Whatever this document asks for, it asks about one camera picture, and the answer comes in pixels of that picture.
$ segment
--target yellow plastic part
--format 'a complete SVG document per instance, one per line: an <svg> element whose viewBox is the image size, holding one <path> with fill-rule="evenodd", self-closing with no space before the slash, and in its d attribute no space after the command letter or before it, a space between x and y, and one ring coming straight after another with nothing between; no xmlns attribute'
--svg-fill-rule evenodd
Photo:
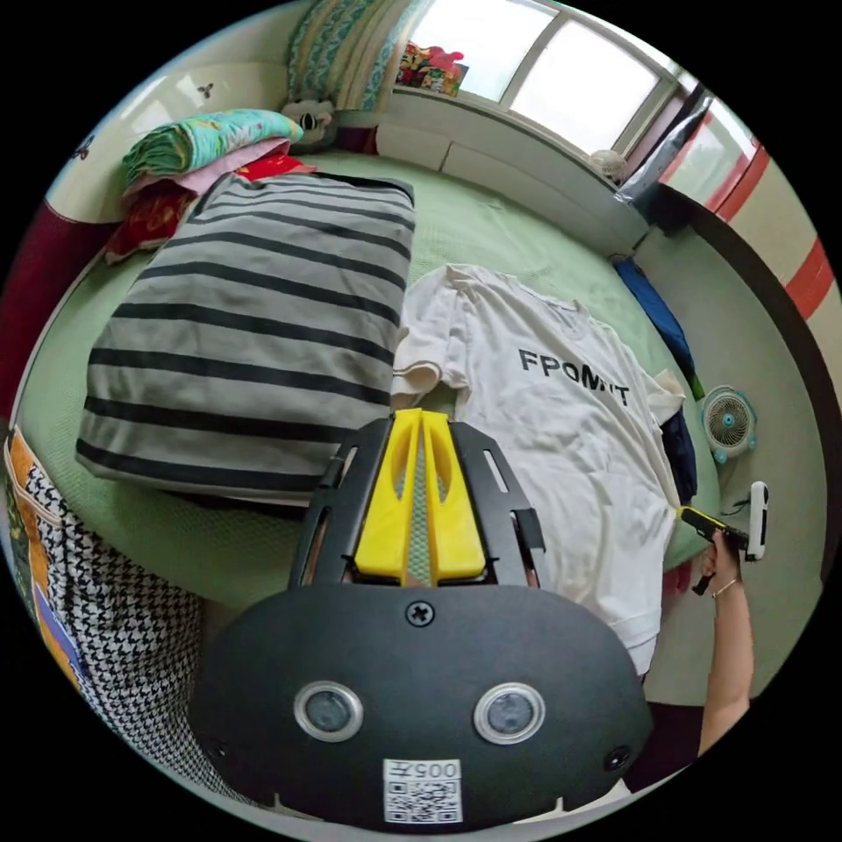
<svg viewBox="0 0 842 842"><path fill-rule="evenodd" d="M679 520L683 520L684 512L685 511L692 511L695 512L696 515L700 517L704 517L706 520L710 520L711 523L717 525L720 530L726 530L729 528L728 524L724 524L721 520L717 520L715 517L711 517L710 515L706 515L703 511L699 511L699 509L694 509L692 506L679 506L676 510L675 514L677 515Z"/></svg>
<svg viewBox="0 0 842 842"><path fill-rule="evenodd" d="M432 584L473 579L485 570L485 553L447 415L425 412L422 429ZM444 500L439 496L439 478Z"/></svg>
<svg viewBox="0 0 842 842"><path fill-rule="evenodd" d="M410 558L421 414L421 410L395 413L354 559L360 574L397 579L401 585L406 584ZM398 496L396 485L401 474L403 492Z"/></svg>

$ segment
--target fan grille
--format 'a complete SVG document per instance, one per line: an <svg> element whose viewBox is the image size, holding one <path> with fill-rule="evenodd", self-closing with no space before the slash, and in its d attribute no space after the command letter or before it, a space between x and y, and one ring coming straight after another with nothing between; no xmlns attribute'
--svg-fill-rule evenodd
<svg viewBox="0 0 842 842"><path fill-rule="evenodd" d="M731 418L728 425L725 420ZM710 406L708 429L711 437L723 447L736 447L748 433L751 421L746 405L732 396L718 398Z"/></svg>

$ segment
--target bracelet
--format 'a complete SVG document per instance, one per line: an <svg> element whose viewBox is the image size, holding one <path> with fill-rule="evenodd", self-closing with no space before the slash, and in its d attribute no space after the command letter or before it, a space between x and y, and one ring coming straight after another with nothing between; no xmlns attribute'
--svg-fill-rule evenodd
<svg viewBox="0 0 842 842"><path fill-rule="evenodd" d="M734 576L727 585L723 585L715 594L713 594L713 598L716 599L720 594L724 593L734 582L739 582L739 576Z"/></svg>

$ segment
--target label sticker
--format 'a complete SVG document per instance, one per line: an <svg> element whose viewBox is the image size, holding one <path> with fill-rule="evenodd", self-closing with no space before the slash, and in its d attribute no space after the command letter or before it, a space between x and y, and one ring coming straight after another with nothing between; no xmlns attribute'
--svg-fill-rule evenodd
<svg viewBox="0 0 842 842"><path fill-rule="evenodd" d="M394 824L461 822L461 778L458 760L384 760L386 821Z"/></svg>

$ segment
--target black plate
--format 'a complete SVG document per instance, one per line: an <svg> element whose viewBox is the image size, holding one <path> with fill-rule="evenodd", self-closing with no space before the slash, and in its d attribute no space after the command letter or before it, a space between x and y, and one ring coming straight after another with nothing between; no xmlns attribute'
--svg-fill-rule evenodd
<svg viewBox="0 0 842 842"><path fill-rule="evenodd" d="M422 627L407 619L418 600L434 611ZM296 694L314 681L359 697L362 726L347 741L314 739L296 721ZM480 736L474 711L506 682L537 690L546 716L529 739L500 746ZM613 787L652 728L632 660L607 625L560 596L490 585L332 584L269 597L213 641L189 720L244 796L271 805L277 794L327 821L402 833L506 824L560 797L575 809ZM418 787L417 777L387 799L386 760L441 775L431 763L457 760L459 810L454 786Z"/></svg>

